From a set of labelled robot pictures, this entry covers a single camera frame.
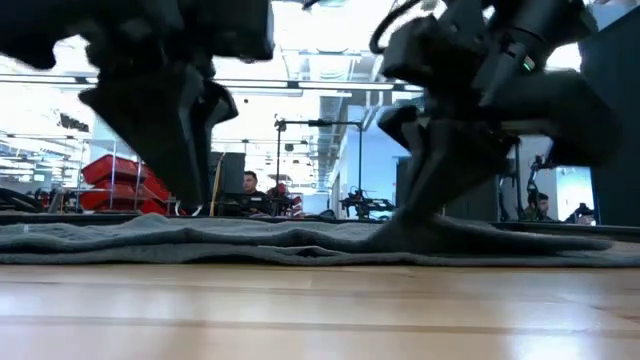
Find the cable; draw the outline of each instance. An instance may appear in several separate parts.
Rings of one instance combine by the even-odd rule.
[[[375,55],[384,54],[385,48],[380,46],[380,38],[382,38],[382,35],[384,35],[385,31],[389,29],[389,26],[391,26],[394,21],[398,20],[400,16],[404,15],[412,7],[418,5],[420,1],[422,0],[407,0],[404,4],[391,10],[387,16],[382,19],[380,24],[378,24],[378,27],[373,31],[371,40],[369,41],[369,50],[371,53]]]
[[[305,3],[302,4],[302,10],[305,10],[305,11],[309,10],[309,9],[311,9],[311,7],[313,5],[315,5],[315,4],[319,3],[319,2],[320,2],[320,0],[308,0],[308,1],[305,1]]]
[[[173,207],[173,210],[175,211],[176,216],[181,216],[180,215],[180,200],[178,200],[178,202],[176,202],[176,205]],[[189,216],[198,216],[198,214],[200,214],[201,210],[202,210],[202,205],[199,205],[198,208],[196,209],[196,211],[194,211]]]

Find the light stand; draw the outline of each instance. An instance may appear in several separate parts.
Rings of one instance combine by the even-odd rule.
[[[358,128],[359,136],[358,136],[358,191],[362,190],[362,132],[363,132],[363,124],[362,122],[354,122],[354,121],[328,121],[328,120],[308,120],[308,121],[288,121],[288,120],[276,120],[275,127],[278,131],[278,150],[276,153],[276,195],[279,195],[280,189],[280,143],[281,143],[281,134],[283,131],[287,130],[287,125],[307,125],[309,127],[329,127],[334,125],[353,125]]]
[[[522,206],[522,184],[520,183],[520,143],[515,146],[515,161],[516,161],[516,207],[518,212],[518,219],[524,216],[524,207]]]

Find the white wall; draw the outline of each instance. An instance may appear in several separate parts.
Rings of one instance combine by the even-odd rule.
[[[135,153],[116,134],[111,127],[96,115],[91,129],[91,139],[89,146],[89,162],[94,162],[104,155],[113,154],[113,142],[117,141],[116,152],[119,157],[135,160]]]
[[[329,186],[331,187],[331,204],[330,207],[335,211],[338,219],[346,217],[346,211],[342,210],[340,200],[347,197],[349,193],[348,176],[349,176],[349,137],[343,136],[340,141],[340,150],[338,151],[338,159],[334,165],[333,171],[329,178]]]
[[[329,194],[313,194],[302,196],[302,210],[307,214],[319,214],[327,210]]]
[[[591,170],[584,167],[562,167],[556,170],[558,216],[564,220],[585,203],[594,208]]]
[[[520,199],[522,206],[527,207],[527,182],[531,172],[531,164],[535,160],[536,155],[546,155],[551,146],[551,139],[545,136],[523,136],[520,145]],[[538,190],[549,196],[551,206],[548,215],[553,219],[558,218],[558,190],[556,183],[556,170],[541,170],[536,176],[536,185]],[[510,180],[505,180],[503,185],[504,202],[507,211],[512,220],[517,219],[516,207],[516,187],[511,185]]]
[[[358,187],[359,133],[351,129],[348,137],[348,179],[347,192]],[[362,190],[365,196],[387,199],[394,202],[396,193],[398,157],[408,156],[409,152],[378,128],[374,121],[362,136]],[[373,216],[390,215],[375,213]]]

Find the man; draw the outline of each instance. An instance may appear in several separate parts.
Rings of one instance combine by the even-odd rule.
[[[253,171],[244,172],[244,193],[245,195],[265,196],[262,191],[256,190],[258,186],[258,175]]]
[[[263,197],[267,196],[267,194],[262,191],[258,191],[256,189],[258,186],[258,175],[256,175],[253,171],[245,171],[244,172],[244,194],[249,196]],[[269,214],[271,212],[270,206],[268,204],[264,204],[260,208],[250,208],[249,215],[251,214]]]
[[[529,204],[524,210],[525,221],[554,221],[547,212],[549,211],[549,195],[532,191],[527,198]]]

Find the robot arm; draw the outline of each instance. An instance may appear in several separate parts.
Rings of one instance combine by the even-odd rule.
[[[211,130],[237,116],[211,79],[213,56],[273,57],[270,0],[9,0],[0,53],[55,66],[54,44],[80,35],[98,84],[80,94],[187,206],[209,189]]]

